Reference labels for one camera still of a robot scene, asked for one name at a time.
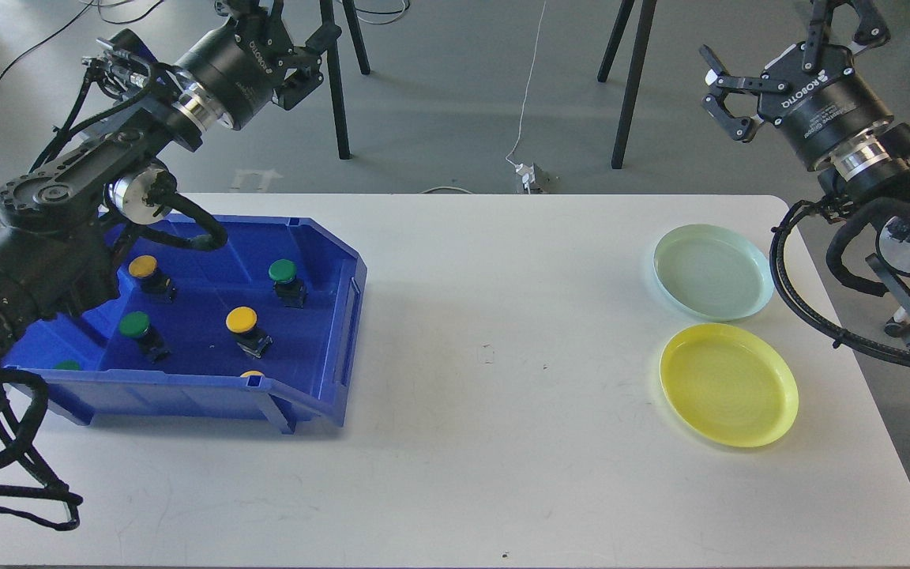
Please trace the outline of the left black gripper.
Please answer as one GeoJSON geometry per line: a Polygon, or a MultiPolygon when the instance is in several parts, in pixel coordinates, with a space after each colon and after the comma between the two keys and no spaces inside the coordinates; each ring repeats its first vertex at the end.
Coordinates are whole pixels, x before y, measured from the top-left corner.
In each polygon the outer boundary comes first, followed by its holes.
{"type": "Polygon", "coordinates": [[[322,61],[342,36],[336,23],[322,23],[301,46],[282,21],[282,1],[216,1],[214,10],[227,23],[175,65],[223,108],[219,120],[228,129],[241,130],[270,102],[293,109],[324,83],[322,61]]]}

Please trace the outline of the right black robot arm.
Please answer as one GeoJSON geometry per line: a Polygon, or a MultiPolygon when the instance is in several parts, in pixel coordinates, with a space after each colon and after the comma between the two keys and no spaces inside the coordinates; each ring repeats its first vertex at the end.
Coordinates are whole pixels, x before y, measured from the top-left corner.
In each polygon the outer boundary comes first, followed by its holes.
{"type": "Polygon", "coordinates": [[[703,108],[736,141],[756,130],[781,132],[806,169],[818,174],[823,198],[796,202],[773,228],[769,268],[779,296],[835,346],[910,367],[910,126],[894,115],[857,72],[855,55],[889,42],[889,29],[871,1],[852,1],[859,24],[849,46],[830,39],[838,1],[815,1],[802,42],[769,62],[756,77],[730,74],[711,47],[703,108]],[[838,224],[825,255],[845,287],[869,296],[890,294],[909,322],[889,327],[899,349],[850,332],[821,316],[798,294],[784,260],[791,231],[805,217],[838,224]]]}

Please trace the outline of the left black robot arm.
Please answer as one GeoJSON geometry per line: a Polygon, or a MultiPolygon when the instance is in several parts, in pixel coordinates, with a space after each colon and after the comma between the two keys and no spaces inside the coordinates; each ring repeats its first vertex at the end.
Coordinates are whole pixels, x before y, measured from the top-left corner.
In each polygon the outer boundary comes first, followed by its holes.
{"type": "Polygon", "coordinates": [[[212,251],[227,231],[177,190],[158,156],[178,144],[197,150],[220,123],[241,130],[267,104],[292,109],[329,66],[340,158],[349,155],[339,83],[342,29],[333,3],[294,43],[282,1],[216,1],[223,24],[173,64],[129,29],[87,58],[77,100],[28,173],[0,187],[0,469],[20,465],[35,488],[0,484],[0,514],[71,532],[80,495],[35,448],[48,385],[2,361],[36,322],[77,317],[119,295],[117,270],[138,239],[212,251]]]}

